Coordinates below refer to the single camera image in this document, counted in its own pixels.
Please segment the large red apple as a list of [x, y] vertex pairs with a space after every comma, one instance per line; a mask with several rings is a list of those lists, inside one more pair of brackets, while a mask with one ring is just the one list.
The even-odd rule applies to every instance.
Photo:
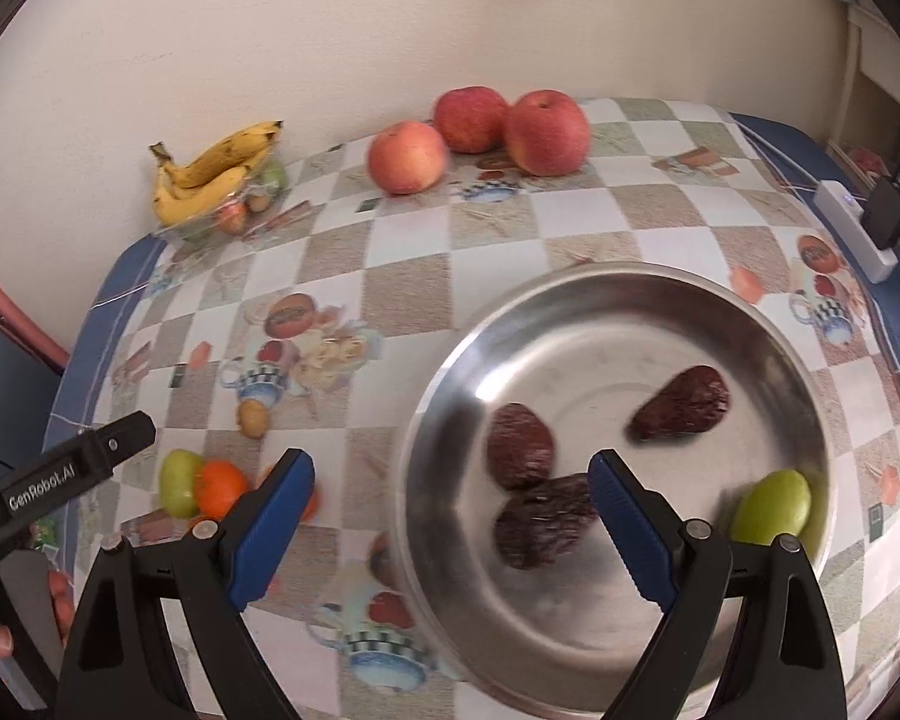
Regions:
[[571, 96], [555, 89], [523, 94], [504, 124], [505, 151], [521, 171], [559, 177], [582, 167], [590, 149], [587, 115]]

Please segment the banana bunch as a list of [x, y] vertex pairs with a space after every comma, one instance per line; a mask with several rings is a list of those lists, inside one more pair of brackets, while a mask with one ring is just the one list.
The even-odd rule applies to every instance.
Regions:
[[222, 138], [183, 166], [162, 142], [153, 143], [149, 151], [157, 174], [152, 210], [157, 221], [176, 226], [221, 206], [260, 172], [281, 133], [281, 121], [258, 122]]

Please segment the brown longan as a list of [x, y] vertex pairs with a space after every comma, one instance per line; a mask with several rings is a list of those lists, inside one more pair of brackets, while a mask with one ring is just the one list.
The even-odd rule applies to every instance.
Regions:
[[269, 408], [253, 398], [242, 400], [237, 406], [237, 424], [245, 437], [260, 440], [269, 431]]

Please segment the green jujube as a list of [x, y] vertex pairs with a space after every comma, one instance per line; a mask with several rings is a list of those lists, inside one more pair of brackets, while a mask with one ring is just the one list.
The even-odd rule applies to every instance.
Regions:
[[769, 473], [741, 497], [731, 519], [730, 538], [770, 546], [779, 535], [798, 536], [811, 505], [813, 496], [802, 473], [792, 468]]
[[194, 485], [203, 465], [203, 457], [190, 450], [175, 449], [165, 455], [159, 472], [159, 502], [165, 514], [183, 520], [198, 514]]

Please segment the pale red apple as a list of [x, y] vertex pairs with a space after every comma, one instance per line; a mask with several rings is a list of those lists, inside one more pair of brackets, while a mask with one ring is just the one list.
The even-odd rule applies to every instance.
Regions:
[[383, 192], [413, 195], [434, 187], [447, 172], [448, 149], [432, 125], [402, 121], [375, 135], [365, 167]]

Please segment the dark dried date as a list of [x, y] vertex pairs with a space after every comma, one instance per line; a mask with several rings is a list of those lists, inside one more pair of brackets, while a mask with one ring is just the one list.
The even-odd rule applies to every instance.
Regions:
[[708, 433], [727, 416], [730, 403], [730, 390], [717, 369], [692, 366], [635, 411], [628, 434], [634, 440], [663, 440]]
[[486, 439], [487, 473], [507, 491], [521, 491], [548, 481], [556, 443], [549, 427], [523, 403], [494, 411]]
[[493, 527], [507, 566], [531, 571], [570, 553], [598, 518], [585, 473], [548, 479], [510, 497]]

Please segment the black power adapter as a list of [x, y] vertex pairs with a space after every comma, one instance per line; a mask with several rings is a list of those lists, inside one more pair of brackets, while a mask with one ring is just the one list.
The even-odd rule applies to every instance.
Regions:
[[900, 190], [886, 177], [873, 185], [860, 216], [863, 231], [878, 250], [893, 249], [900, 238]]

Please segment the patterned plastic tablecloth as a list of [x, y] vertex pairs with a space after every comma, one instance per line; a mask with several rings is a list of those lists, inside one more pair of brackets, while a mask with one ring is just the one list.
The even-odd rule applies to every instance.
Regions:
[[[525, 177], [487, 154], [387, 199], [357, 140], [292, 163], [276, 218], [248, 238], [126, 250], [80, 330], [48, 436], [142, 410], [157, 440], [69, 507], [64, 569], [86, 577], [104, 536], [154, 518], [172, 450], [256, 476], [300, 445], [322, 507], [248, 612], [290, 699], [308, 718], [502, 717], [418, 644], [362, 658], [406, 631], [380, 577], [398, 431], [457, 333], [509, 289], [582, 263], [660, 263], [761, 310], [813, 377], [836, 452], [824, 591], [848, 710], [868, 715], [900, 672], [900, 284], [871, 284], [816, 220], [814, 189], [834, 167], [795, 128], [658, 99], [583, 109], [592, 151], [572, 176]], [[260, 440], [238, 429], [247, 398], [269, 408]]]

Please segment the clear plastic fruit tray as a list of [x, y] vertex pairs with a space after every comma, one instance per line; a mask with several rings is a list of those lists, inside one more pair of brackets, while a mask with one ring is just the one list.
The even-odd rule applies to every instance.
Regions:
[[193, 190], [176, 187], [162, 169], [154, 192], [155, 235], [165, 242], [193, 245], [240, 238], [288, 187], [283, 163], [267, 154]]

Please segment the steel round basin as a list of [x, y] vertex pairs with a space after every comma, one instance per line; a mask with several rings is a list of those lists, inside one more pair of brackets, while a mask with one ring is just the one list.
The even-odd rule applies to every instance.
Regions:
[[[493, 417], [530, 408], [598, 517], [504, 561]], [[556, 271], [471, 325], [391, 470], [390, 548], [440, 658], [541, 718], [841, 718], [820, 573], [836, 518], [823, 408], [792, 344], [694, 273]]]

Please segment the orange tangerine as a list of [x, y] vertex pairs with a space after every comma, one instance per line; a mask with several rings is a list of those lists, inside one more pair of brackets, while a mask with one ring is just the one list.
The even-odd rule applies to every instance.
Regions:
[[[261, 473], [258, 475], [258, 484], [263, 484], [268, 479], [268, 476], [271, 475], [272, 468], [274, 468], [274, 463], [271, 465], [266, 465]], [[313, 484], [312, 493], [308, 496], [307, 505], [305, 506], [304, 511], [302, 512], [301, 522], [307, 523], [310, 520], [313, 520], [322, 507], [322, 491], [320, 491], [320, 484]]]
[[222, 520], [250, 489], [245, 473], [227, 460], [206, 461], [194, 482], [193, 494], [201, 517]]

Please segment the dark red apple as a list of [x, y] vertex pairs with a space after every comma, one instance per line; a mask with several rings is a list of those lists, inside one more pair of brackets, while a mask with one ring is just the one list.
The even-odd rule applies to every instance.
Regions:
[[437, 99], [432, 122], [453, 153], [481, 154], [504, 143], [510, 104], [487, 86], [450, 89]]

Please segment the white power strip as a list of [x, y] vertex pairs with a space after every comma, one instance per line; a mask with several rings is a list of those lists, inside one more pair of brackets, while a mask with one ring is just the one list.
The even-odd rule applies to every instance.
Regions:
[[898, 266], [893, 249], [880, 249], [863, 229], [863, 208], [840, 182], [821, 181], [813, 197], [814, 213], [831, 229], [855, 268], [871, 284], [888, 280]]

